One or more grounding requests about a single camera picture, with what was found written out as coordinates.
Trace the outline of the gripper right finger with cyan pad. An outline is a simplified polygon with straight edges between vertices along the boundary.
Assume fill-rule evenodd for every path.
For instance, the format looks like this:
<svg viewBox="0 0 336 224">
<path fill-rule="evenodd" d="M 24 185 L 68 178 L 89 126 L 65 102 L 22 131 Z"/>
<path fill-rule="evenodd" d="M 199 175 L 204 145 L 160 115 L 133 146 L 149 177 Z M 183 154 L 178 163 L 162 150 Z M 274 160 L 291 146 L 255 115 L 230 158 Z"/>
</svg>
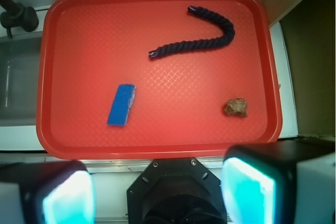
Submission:
<svg viewBox="0 0 336 224">
<path fill-rule="evenodd" d="M 233 223 L 335 223 L 335 142 L 234 145 L 221 190 Z"/>
</svg>

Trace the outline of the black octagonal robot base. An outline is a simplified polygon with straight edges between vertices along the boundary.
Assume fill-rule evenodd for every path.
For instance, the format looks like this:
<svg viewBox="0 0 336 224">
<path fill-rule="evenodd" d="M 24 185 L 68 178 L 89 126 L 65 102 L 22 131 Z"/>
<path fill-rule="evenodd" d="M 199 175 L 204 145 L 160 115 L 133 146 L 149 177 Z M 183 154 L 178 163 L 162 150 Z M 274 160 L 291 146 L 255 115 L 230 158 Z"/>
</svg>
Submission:
<svg viewBox="0 0 336 224">
<path fill-rule="evenodd" d="M 221 181 L 195 158 L 155 159 L 127 189 L 129 223 L 227 223 Z"/>
</svg>

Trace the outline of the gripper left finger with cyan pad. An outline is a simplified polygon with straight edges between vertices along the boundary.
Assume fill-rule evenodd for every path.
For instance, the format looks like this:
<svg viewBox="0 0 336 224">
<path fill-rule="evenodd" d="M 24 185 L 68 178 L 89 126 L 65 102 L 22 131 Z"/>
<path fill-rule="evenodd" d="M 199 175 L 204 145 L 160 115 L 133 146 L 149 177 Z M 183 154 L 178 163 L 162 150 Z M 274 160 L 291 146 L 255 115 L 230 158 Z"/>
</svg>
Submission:
<svg viewBox="0 0 336 224">
<path fill-rule="evenodd" d="M 1 164 L 1 223 L 94 223 L 94 186 L 80 161 Z"/>
</svg>

